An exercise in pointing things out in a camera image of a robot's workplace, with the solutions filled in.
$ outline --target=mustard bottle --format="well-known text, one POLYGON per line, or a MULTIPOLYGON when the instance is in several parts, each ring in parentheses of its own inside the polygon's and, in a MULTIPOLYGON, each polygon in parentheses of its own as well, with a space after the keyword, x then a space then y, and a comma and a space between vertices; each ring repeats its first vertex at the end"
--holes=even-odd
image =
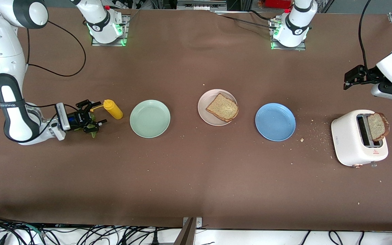
POLYGON ((113 118, 116 118, 117 120, 123 118, 123 112, 114 101, 110 99, 104 100, 104 108, 113 116, 113 118))

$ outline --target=tabletop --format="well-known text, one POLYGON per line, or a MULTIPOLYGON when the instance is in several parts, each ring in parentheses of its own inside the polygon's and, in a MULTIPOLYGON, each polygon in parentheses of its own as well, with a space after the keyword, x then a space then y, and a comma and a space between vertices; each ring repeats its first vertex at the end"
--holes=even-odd
MULTIPOLYGON (((139 11, 126 47, 90 46, 77 9, 49 15, 80 39, 87 63, 70 78, 29 67, 25 100, 112 99, 124 118, 96 110, 109 122, 95 138, 77 131, 21 146, 5 138, 0 111, 0 217, 181 226, 182 217, 201 216, 208 228, 392 231, 392 100, 373 97, 371 85, 342 90, 344 73, 362 63, 358 15, 317 14, 300 52, 271 50, 267 29, 208 11, 139 11), (197 112, 200 96, 214 88, 240 107, 223 127, 197 112), (129 125, 131 110, 147 99, 171 113, 157 138, 129 125), (296 118, 286 141, 268 141, 255 127, 257 110, 271 102, 296 118), (389 156, 376 168, 336 160, 330 123, 358 109, 382 112, 391 125, 389 156)), ((264 24, 253 14, 232 16, 264 24)), ((372 67, 392 50, 392 24, 367 15, 363 27, 372 67)), ((49 24, 30 34, 31 63, 62 74, 82 65, 81 48, 62 30, 49 24)), ((26 54, 26 31, 18 36, 26 54)))

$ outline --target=gray floor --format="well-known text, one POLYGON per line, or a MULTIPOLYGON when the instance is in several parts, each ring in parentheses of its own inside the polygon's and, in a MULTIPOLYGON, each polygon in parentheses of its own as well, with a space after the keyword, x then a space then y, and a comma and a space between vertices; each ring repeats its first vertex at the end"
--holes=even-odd
MULTIPOLYGON (((328 13, 360 14, 366 2, 367 0, 335 0, 328 13)), ((45 0, 45 3, 52 7, 74 7, 69 0, 45 0)), ((387 14, 391 11, 392 0, 372 0, 366 14, 387 14)))

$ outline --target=white toaster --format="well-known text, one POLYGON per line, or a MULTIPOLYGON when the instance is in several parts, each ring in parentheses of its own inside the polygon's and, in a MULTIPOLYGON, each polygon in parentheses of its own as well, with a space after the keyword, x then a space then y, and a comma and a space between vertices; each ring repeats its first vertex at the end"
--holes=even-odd
POLYGON ((375 112, 355 110, 335 119, 331 124, 333 145, 340 163, 359 166, 384 160, 388 156, 386 138, 374 142, 367 116, 375 112))

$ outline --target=bread slice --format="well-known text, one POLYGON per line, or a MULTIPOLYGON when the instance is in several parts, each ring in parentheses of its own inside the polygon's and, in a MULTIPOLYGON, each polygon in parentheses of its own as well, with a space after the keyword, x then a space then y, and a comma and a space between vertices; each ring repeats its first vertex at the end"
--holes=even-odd
POLYGON ((232 100, 228 99, 221 93, 207 107, 207 111, 222 121, 229 123, 238 114, 238 106, 232 100))
POLYGON ((389 124, 384 114, 375 113, 367 117, 373 141, 381 141, 389 133, 389 124))

